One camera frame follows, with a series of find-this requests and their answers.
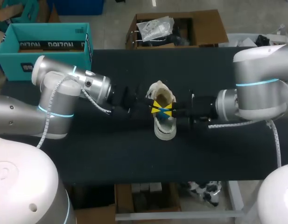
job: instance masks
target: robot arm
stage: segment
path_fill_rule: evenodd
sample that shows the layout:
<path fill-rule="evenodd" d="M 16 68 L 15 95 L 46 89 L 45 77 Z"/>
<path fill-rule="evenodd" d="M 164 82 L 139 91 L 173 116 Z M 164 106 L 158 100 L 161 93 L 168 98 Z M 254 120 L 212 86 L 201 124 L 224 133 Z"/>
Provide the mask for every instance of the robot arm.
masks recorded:
<path fill-rule="evenodd" d="M 235 90 L 217 97 L 222 120 L 264 120 L 288 115 L 288 45 L 252 48 L 234 56 Z"/>
<path fill-rule="evenodd" d="M 50 97 L 53 90 L 65 76 L 70 78 L 61 83 L 51 103 Z M 108 96 L 111 97 L 113 92 L 111 92 L 112 86 L 109 78 L 51 60 L 45 56 L 37 59 L 32 73 L 32 82 L 41 89 L 38 106 L 25 104 L 11 97 L 0 96 L 0 134 L 42 136 L 50 108 L 46 137 L 61 139 L 68 133 L 77 99 L 84 96 L 81 90 L 88 92 L 91 100 L 98 104 L 107 101 Z"/>

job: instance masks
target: white sneaker on floor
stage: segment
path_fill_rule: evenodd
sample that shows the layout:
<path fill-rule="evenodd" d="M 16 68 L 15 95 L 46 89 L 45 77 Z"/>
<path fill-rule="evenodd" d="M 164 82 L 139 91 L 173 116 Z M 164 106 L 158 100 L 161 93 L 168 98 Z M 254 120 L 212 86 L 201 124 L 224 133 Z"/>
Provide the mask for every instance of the white sneaker on floor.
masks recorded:
<path fill-rule="evenodd" d="M 172 91 L 161 81 L 153 83 L 150 86 L 146 97 L 154 99 L 162 108 L 176 102 L 176 98 Z M 154 132 L 161 140 L 171 140 L 176 135 L 176 118 L 163 115 L 163 113 L 153 113 Z"/>

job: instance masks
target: black work surface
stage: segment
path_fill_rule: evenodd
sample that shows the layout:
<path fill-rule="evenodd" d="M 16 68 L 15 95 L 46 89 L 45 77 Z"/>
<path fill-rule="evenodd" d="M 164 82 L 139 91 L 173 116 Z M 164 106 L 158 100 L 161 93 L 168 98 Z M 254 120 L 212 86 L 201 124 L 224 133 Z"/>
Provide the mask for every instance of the black work surface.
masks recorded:
<path fill-rule="evenodd" d="M 96 50 L 92 70 L 113 83 L 136 87 L 145 94 L 162 80 L 178 100 L 216 96 L 234 88 L 232 59 L 241 48 Z M 1 92 L 37 105 L 40 92 L 29 82 L 8 82 Z M 265 122 L 254 125 L 188 131 L 188 120 L 177 120 L 173 140 L 159 140 L 153 119 L 108 117 L 80 99 L 66 138 L 45 140 L 46 152 L 65 183 L 228 181 L 264 179 L 276 169 L 274 136 Z M 288 163 L 288 120 L 278 120 L 282 162 Z M 4 136 L 36 146 L 39 138 Z"/>

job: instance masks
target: brown cardboard box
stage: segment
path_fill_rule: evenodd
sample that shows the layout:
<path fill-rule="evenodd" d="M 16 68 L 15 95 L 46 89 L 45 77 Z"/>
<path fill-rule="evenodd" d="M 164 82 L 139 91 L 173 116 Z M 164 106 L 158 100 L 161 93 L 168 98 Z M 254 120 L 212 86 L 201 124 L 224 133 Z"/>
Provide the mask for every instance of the brown cardboard box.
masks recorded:
<path fill-rule="evenodd" d="M 66 186 L 67 192 L 71 200 L 79 204 L 79 200 L 86 196 L 84 188 Z M 104 207 L 78 209 L 75 210 L 75 216 L 78 224 L 115 224 L 116 216 L 116 188 L 114 190 L 114 204 Z"/>
<path fill-rule="evenodd" d="M 61 22 L 59 15 L 53 5 L 51 12 L 46 0 L 39 0 L 39 13 L 36 19 L 37 22 Z"/>
<path fill-rule="evenodd" d="M 116 205 L 118 213 L 134 213 L 133 194 L 131 184 L 117 184 L 116 188 Z M 157 193 L 158 199 L 161 200 L 162 208 L 158 210 L 144 210 L 141 212 L 169 212 L 180 211 L 180 201 L 175 183 L 162 183 L 162 192 Z"/>
<path fill-rule="evenodd" d="M 22 13 L 22 11 L 23 11 L 23 5 L 21 3 L 2 8 L 0 9 L 0 21 L 5 21 L 16 15 L 19 15 Z"/>
<path fill-rule="evenodd" d="M 75 210 L 78 224 L 115 224 L 116 206 Z"/>
<path fill-rule="evenodd" d="M 126 49 L 142 49 L 136 40 L 138 30 L 136 23 L 150 21 L 164 16 L 172 17 L 180 28 L 181 37 L 189 40 L 189 46 L 175 46 L 175 48 L 215 47 L 219 43 L 228 42 L 218 10 L 206 10 L 183 13 L 143 13 L 136 14 L 126 35 Z"/>

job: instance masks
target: cardboard box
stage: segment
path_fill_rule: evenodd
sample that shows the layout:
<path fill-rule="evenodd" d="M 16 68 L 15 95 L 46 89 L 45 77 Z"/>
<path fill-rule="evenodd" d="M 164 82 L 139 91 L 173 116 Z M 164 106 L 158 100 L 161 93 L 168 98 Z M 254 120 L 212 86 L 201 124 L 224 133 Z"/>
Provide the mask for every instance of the cardboard box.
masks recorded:
<path fill-rule="evenodd" d="M 117 212 L 136 212 L 131 184 L 117 184 L 115 187 Z M 151 193 L 148 191 L 145 194 L 150 200 L 155 200 L 153 202 L 157 203 L 160 208 L 156 210 L 142 210 L 140 212 L 169 212 L 181 210 L 177 185 L 175 183 L 162 183 L 162 192 Z"/>
<path fill-rule="evenodd" d="M 0 22 L 0 30 L 6 32 L 8 26 L 12 23 L 33 23 L 39 12 L 39 3 L 37 0 L 4 0 L 2 8 L 22 3 L 24 6 L 23 12 L 19 17 L 14 17 Z"/>
<path fill-rule="evenodd" d="M 91 70 L 92 49 L 89 23 L 11 24 L 0 44 L 0 64 L 9 81 L 29 81 L 41 55 Z"/>
<path fill-rule="evenodd" d="M 39 8 L 36 22 L 61 22 L 54 4 L 50 11 L 46 0 L 39 0 Z"/>
<path fill-rule="evenodd" d="M 140 34 L 136 23 L 150 21 L 164 16 L 172 17 L 174 26 L 180 29 L 181 37 L 189 40 L 189 46 L 175 46 L 175 48 L 216 47 L 219 43 L 228 42 L 218 10 L 206 10 L 183 13 L 143 13 L 136 14 L 126 35 L 126 49 L 148 49 L 138 44 Z"/>
<path fill-rule="evenodd" d="M 66 187 L 73 207 L 80 206 L 81 200 L 89 197 L 84 187 Z M 78 224 L 115 224 L 116 191 L 114 187 L 113 202 L 108 206 L 74 210 Z"/>

